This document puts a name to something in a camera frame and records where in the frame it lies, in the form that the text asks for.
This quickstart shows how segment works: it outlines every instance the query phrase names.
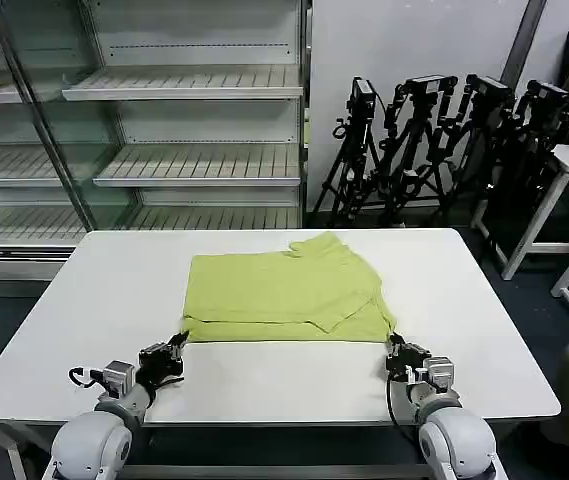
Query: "camera tripod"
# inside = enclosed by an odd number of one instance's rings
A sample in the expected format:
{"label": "camera tripod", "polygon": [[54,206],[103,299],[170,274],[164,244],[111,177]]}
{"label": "camera tripod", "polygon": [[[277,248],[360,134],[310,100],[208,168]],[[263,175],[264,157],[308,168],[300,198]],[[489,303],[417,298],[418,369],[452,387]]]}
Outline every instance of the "camera tripod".
{"label": "camera tripod", "polygon": [[548,159],[569,135],[569,93],[531,81],[500,152],[503,171],[489,197],[487,215],[505,218],[511,207],[535,209],[553,173]]}
{"label": "camera tripod", "polygon": [[[470,104],[469,118],[464,122]],[[464,95],[457,117],[449,126],[449,135],[457,144],[468,135],[462,160],[453,171],[453,185],[440,207],[430,216],[427,226],[432,226],[438,216],[448,224],[448,215],[460,197],[474,194],[474,204],[485,197],[492,187],[497,166],[498,146],[503,144],[509,132],[515,106],[513,90],[490,77],[471,74],[466,78]]]}
{"label": "camera tripod", "polygon": [[[362,208],[373,205],[384,205],[384,213],[379,218],[379,224],[389,226],[396,220],[399,211],[409,201],[417,198],[424,186],[433,190],[436,196],[422,198],[436,198],[442,202],[446,193],[440,167],[442,164],[448,164],[449,167],[452,165],[447,158],[452,155],[455,145],[451,137],[445,147],[441,147],[440,144],[456,84],[456,77],[436,75],[408,80],[398,85],[393,103],[388,105],[385,111],[384,127],[388,132],[388,138],[380,142],[380,148],[384,151],[384,156],[380,160],[371,133],[377,93],[369,82],[356,77],[347,102],[350,114],[348,122],[344,124],[338,119],[339,125],[333,132],[336,138],[343,139],[343,143],[326,181],[322,184],[322,192],[313,210],[311,222],[316,218],[329,191],[335,195],[335,198],[327,222],[328,227],[350,226]],[[437,114],[437,127],[434,130],[430,119],[440,92],[443,95]],[[413,116],[398,135],[397,119],[409,97],[413,104]],[[339,136],[340,130],[343,130],[342,136]],[[414,169],[417,148],[424,136],[429,145],[427,163]],[[405,142],[406,147],[400,163],[391,173],[393,159]],[[374,168],[367,175],[368,151],[371,152]],[[338,186],[335,188],[333,181],[340,167],[342,172]],[[435,184],[430,181],[431,177],[435,178]],[[368,202],[374,192],[377,192],[381,201]]]}

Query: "folded shirt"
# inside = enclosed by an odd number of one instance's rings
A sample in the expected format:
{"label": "folded shirt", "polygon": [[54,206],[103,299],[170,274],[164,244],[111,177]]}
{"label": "folded shirt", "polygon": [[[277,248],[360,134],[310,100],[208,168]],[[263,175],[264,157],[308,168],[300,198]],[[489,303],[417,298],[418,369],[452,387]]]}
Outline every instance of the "folded shirt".
{"label": "folded shirt", "polygon": [[193,258],[182,328],[191,342],[385,342],[382,281],[330,232],[290,250]]}

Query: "shelf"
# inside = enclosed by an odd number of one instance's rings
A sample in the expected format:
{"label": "shelf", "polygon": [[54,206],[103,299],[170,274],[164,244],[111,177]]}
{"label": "shelf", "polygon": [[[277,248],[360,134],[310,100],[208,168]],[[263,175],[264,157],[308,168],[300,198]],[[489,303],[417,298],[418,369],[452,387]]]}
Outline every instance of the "shelf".
{"label": "shelf", "polygon": [[[40,75],[33,79],[33,90],[40,102],[60,98],[64,87],[66,84],[61,73]],[[10,75],[0,74],[0,103],[22,103]]]}
{"label": "shelf", "polygon": [[264,230],[298,228],[297,207],[144,206],[130,230]]}
{"label": "shelf", "polygon": [[[104,145],[63,145],[77,180],[92,176]],[[0,187],[60,187],[53,164],[41,145],[0,145]]]}
{"label": "shelf", "polygon": [[70,101],[296,98],[299,65],[109,67],[63,90]]}
{"label": "shelf", "polygon": [[103,187],[297,186],[297,144],[126,145],[94,179]]}
{"label": "shelf", "polygon": [[[113,226],[121,208],[96,207],[100,225]],[[86,235],[71,206],[0,207],[0,245],[75,246]]]}

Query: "cable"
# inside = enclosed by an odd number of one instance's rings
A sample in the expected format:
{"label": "cable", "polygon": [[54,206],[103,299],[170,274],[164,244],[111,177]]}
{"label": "cable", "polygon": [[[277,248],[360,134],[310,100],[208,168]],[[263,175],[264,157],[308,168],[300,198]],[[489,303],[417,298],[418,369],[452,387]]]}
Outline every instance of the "cable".
{"label": "cable", "polygon": [[382,97],[380,97],[380,94],[377,93],[377,90],[375,89],[373,84],[370,81],[368,82],[368,84],[371,86],[371,90],[373,90],[373,93],[375,94],[377,99],[380,101],[380,107],[382,108],[382,112],[384,112],[384,115],[386,115],[386,110],[384,109],[384,105],[386,105],[386,103],[384,103],[384,100],[382,100]]}
{"label": "cable", "polygon": [[171,378],[171,379],[169,379],[169,380],[164,380],[162,383],[160,383],[160,384],[157,386],[157,390],[159,390],[159,389],[162,388],[162,387],[166,387],[167,385],[172,385],[172,384],[174,384],[174,383],[179,383],[179,382],[181,382],[181,381],[183,381],[183,380],[184,380],[184,377]]}
{"label": "cable", "polygon": [[415,449],[415,451],[417,452],[417,456],[421,457],[422,456],[422,452],[420,450],[419,445],[417,444],[417,440],[415,438],[411,438],[411,435],[408,434],[403,428],[402,426],[398,423],[397,418],[395,418],[395,414],[393,413],[393,405],[391,403],[391,376],[389,375],[387,380],[386,380],[386,406],[388,407],[388,414],[391,417],[391,420],[393,422],[393,425],[395,426],[395,428],[397,428],[397,430],[400,432],[400,434],[402,435],[402,437],[404,437],[404,439],[411,444],[411,446]]}

